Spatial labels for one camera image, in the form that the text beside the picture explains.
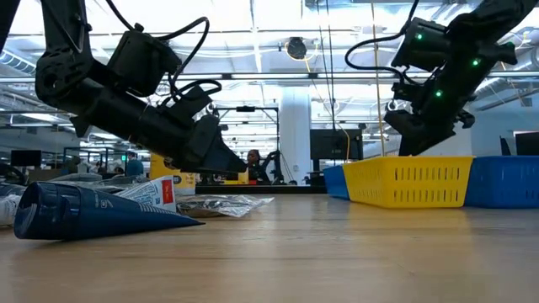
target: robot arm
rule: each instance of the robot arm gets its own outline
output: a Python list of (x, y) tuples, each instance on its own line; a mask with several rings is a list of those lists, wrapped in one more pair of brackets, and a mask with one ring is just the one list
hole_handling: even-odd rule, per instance
[(394, 98), (409, 101), (412, 112), (388, 110), (384, 120), (402, 135), (399, 155), (419, 155), (455, 135), (454, 124), (472, 127), (464, 105), (499, 62), (516, 64), (515, 46), (496, 41), (517, 26), (539, 0), (484, 0), (447, 27), (414, 18), (392, 66), (414, 66), (432, 76), (422, 84), (397, 82)]
[(185, 172), (245, 171), (245, 163), (222, 141), (217, 117), (192, 119), (211, 102), (200, 81), (189, 85), (187, 93), (175, 88), (182, 98), (169, 98), (172, 106), (142, 101), (156, 91), (165, 73), (171, 78), (182, 65), (166, 36), (151, 37), (136, 24), (104, 65), (92, 57), (84, 0), (41, 4), (46, 50), (37, 61), (35, 90), (44, 103), (77, 115), (72, 123), (78, 136), (95, 125), (164, 156)]

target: blue plastic bottle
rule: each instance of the blue plastic bottle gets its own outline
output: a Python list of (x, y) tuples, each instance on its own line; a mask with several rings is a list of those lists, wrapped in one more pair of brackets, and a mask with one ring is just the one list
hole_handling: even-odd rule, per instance
[(36, 182), (24, 191), (13, 227), (19, 239), (77, 240), (201, 224), (113, 194)]

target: wooden table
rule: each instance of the wooden table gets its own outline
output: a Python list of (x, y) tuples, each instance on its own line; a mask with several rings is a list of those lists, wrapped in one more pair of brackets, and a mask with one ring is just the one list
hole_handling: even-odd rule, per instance
[(537, 302), (539, 212), (281, 195), (251, 216), (84, 242), (0, 231), (0, 302)]

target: blue plastic basket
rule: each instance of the blue plastic basket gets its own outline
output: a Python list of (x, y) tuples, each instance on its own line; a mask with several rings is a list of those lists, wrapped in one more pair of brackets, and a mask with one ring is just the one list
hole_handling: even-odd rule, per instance
[(326, 189), (331, 197), (339, 199), (350, 199), (344, 171), (342, 166), (330, 167), (323, 170), (323, 179), (326, 182)]
[(539, 157), (478, 157), (473, 160), (465, 206), (539, 208)]

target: yellow basket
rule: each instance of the yellow basket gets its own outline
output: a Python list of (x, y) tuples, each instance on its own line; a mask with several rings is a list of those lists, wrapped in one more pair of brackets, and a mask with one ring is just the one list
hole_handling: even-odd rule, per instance
[(385, 208), (462, 207), (473, 157), (378, 157), (343, 165), (350, 200)]

